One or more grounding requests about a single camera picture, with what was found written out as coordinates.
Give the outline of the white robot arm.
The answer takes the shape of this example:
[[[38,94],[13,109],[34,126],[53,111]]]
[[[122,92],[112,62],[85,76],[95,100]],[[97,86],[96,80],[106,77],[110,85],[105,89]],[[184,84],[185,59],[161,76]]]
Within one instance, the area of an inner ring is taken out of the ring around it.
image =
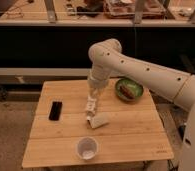
[[[189,112],[178,171],[195,171],[195,75],[127,57],[117,39],[93,44],[88,56],[91,96],[105,88],[111,72],[116,71]]]

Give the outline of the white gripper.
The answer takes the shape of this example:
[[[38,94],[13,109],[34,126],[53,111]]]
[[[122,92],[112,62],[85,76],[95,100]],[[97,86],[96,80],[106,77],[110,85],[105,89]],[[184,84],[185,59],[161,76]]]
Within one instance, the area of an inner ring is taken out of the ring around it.
[[[87,96],[87,103],[85,107],[86,119],[90,121],[97,111],[98,101],[101,94],[101,90],[97,88],[90,88]]]

